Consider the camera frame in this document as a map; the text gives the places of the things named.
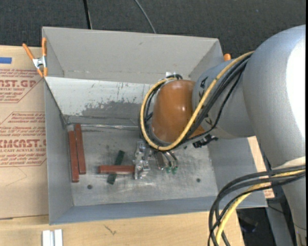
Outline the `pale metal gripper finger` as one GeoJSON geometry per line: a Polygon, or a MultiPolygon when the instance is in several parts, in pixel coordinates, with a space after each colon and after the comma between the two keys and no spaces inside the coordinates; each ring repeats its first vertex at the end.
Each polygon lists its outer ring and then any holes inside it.
{"type": "Polygon", "coordinates": [[[150,157],[150,148],[147,143],[143,140],[137,142],[137,147],[135,151],[136,160],[148,160],[150,157]]]}
{"type": "Polygon", "coordinates": [[[148,160],[137,160],[134,166],[134,179],[142,179],[150,171],[148,160]]]}

